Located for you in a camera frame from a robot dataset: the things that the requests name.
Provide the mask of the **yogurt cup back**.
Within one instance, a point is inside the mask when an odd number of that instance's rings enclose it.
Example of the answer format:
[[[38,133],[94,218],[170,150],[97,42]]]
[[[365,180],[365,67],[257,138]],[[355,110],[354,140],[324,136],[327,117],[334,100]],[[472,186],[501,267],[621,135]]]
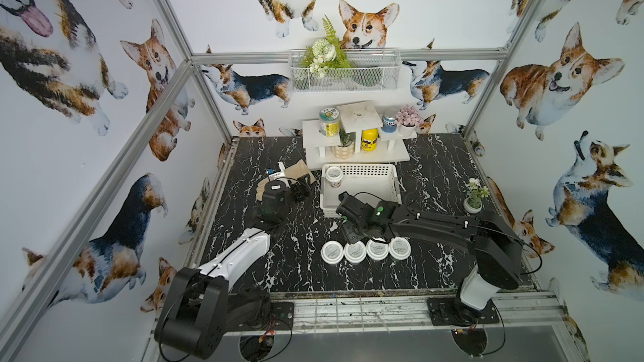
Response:
[[[339,166],[329,166],[325,171],[325,179],[332,188],[339,188],[343,177],[344,172]]]
[[[362,241],[362,239],[365,237],[364,233],[359,228],[356,228],[349,222],[343,223],[340,229],[347,243],[350,245]]]

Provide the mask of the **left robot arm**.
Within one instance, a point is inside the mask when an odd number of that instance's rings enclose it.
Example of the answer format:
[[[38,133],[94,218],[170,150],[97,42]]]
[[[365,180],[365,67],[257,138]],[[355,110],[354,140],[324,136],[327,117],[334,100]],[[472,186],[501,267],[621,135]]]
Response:
[[[207,360],[230,331],[249,328],[271,334],[277,325],[287,325],[288,319],[273,310],[266,291],[230,291],[269,252],[271,239],[283,229],[292,205],[312,195],[313,181],[310,174],[269,179],[241,236],[211,261],[177,272],[154,330],[159,350],[171,348],[185,358]]]

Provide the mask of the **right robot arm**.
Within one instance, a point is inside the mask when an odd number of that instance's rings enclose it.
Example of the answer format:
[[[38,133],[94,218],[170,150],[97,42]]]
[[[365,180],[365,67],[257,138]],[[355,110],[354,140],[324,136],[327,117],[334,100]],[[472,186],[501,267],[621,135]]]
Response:
[[[371,206],[346,191],[338,199],[341,229],[352,244],[366,238],[390,244],[397,238],[409,238],[442,243],[473,256],[476,264],[460,285],[454,301],[457,309],[480,312],[496,293],[515,290],[522,283],[526,243],[494,212],[450,216],[384,199]]]

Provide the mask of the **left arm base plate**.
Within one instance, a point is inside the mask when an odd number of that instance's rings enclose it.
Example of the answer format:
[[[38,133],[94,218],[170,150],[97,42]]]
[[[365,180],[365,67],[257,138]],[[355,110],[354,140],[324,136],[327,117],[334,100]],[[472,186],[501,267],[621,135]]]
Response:
[[[231,309],[226,317],[227,332],[290,331],[293,327],[293,302],[266,302],[262,306],[253,303]]]

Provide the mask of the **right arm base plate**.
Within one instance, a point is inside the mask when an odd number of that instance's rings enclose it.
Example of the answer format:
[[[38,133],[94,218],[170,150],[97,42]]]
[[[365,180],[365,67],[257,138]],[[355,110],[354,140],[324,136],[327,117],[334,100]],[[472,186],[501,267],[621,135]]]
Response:
[[[459,298],[428,298],[429,317],[434,326],[471,327],[478,324],[500,323],[501,318],[493,301],[483,310],[476,310]]]

